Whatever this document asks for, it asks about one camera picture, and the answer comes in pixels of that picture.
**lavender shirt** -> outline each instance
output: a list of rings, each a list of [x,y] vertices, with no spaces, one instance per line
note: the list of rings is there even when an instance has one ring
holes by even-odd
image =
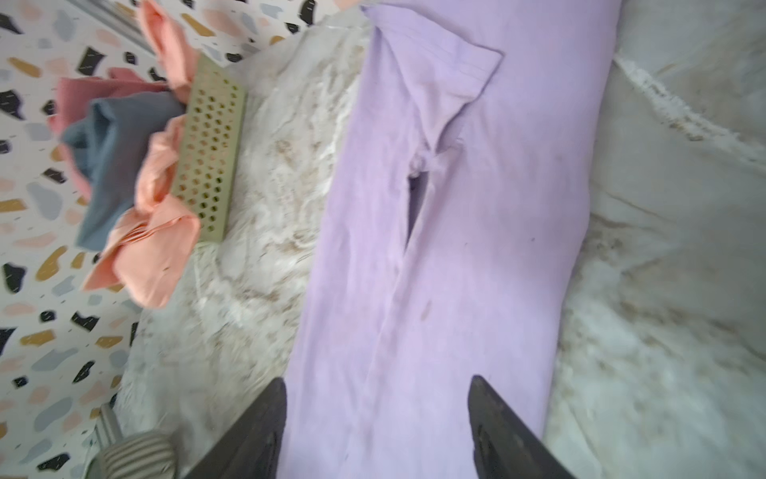
[[[286,374],[280,479],[475,477],[474,374],[545,422],[620,2],[399,5],[365,10],[377,28]]]

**striped fabric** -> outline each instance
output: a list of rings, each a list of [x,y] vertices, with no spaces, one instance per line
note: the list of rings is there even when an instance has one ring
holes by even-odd
[[[176,468],[168,436],[150,431],[101,451],[91,463],[87,478],[175,479]]]

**pile of laundry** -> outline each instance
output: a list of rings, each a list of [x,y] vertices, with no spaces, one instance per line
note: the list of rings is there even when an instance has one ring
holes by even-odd
[[[153,0],[138,21],[165,68],[149,83],[127,68],[108,78],[61,78],[49,126],[89,205],[76,244],[101,251],[84,290],[124,284],[143,307],[164,307],[181,278],[200,221],[169,194],[199,52]]]

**hole in fabric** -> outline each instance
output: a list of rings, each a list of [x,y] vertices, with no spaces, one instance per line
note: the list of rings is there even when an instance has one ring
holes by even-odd
[[[417,216],[421,212],[423,197],[428,185],[428,172],[422,172],[418,176],[408,178],[410,185],[410,204],[408,208],[407,241],[410,241],[412,229],[415,227]]]

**shirt sleeve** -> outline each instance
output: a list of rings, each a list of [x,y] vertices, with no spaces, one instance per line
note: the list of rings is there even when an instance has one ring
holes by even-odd
[[[463,40],[409,8],[363,7],[381,32],[417,106],[426,143],[433,153],[447,124],[484,89],[502,55]]]

